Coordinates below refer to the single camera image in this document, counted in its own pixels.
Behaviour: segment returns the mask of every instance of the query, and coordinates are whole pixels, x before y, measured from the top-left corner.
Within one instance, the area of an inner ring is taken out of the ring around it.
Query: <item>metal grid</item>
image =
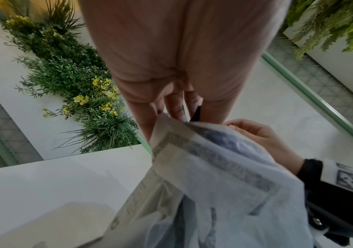
[[[43,160],[12,118],[0,105],[0,141],[17,164]]]
[[[295,48],[297,46],[279,32],[267,52],[353,124],[353,92],[308,55],[296,61],[292,55]]]

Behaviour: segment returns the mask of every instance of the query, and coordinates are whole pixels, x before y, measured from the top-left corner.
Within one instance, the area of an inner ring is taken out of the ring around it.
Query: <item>large hand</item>
[[[222,123],[290,0],[80,0],[100,55],[147,140],[167,107]]]
[[[301,169],[303,158],[289,148],[269,126],[244,119],[227,121],[224,124],[260,144],[277,163],[291,173],[296,175]]]

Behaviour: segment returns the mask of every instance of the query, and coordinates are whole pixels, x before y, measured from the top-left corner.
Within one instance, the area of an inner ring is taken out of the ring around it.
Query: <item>yellow wall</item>
[[[32,0],[32,5],[35,7],[35,10],[45,9],[47,8],[46,1],[48,2],[48,0]],[[80,6],[78,5],[78,0],[73,0],[72,2],[74,3],[75,9],[78,10],[80,8]],[[0,8],[8,13],[10,12],[7,0],[0,0]]]

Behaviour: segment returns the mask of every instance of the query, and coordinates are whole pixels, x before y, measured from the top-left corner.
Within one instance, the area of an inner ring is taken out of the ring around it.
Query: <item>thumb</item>
[[[241,133],[241,134],[243,134],[247,138],[249,138],[249,139],[251,139],[251,140],[253,140],[253,141],[258,143],[258,138],[259,138],[258,136],[254,135],[254,134],[251,134],[251,133],[247,132],[246,130],[241,129],[240,127],[237,127],[237,126],[234,126],[234,125],[229,125],[228,127],[233,129],[233,130],[235,130],[235,131],[237,131],[237,132],[239,132],[239,133]]]

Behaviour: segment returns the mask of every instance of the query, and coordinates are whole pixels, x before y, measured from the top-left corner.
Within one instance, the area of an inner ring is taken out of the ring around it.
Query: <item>plastic bag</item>
[[[152,168],[97,248],[311,248],[303,183],[222,125],[161,115]]]

